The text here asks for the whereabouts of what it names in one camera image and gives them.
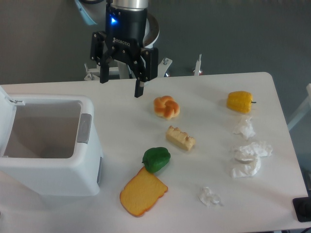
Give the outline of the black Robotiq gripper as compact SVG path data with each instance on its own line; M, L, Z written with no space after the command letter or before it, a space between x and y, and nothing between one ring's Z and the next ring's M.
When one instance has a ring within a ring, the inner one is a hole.
M109 63L115 44L125 47L125 63L136 78L134 96L143 95L144 84L158 75L158 48L143 48L146 4L107 4L105 32L93 32L90 58L100 66L100 83L109 81Z

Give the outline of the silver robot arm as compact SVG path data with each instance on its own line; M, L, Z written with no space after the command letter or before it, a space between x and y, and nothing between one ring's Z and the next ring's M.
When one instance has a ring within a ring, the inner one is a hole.
M96 13L105 17L105 30L93 32L90 59L100 67L100 83L109 80L109 63L124 64L126 77L136 78L135 97L143 95L144 84L158 75L158 49L147 44L152 33L147 0L77 0L80 14L88 25Z

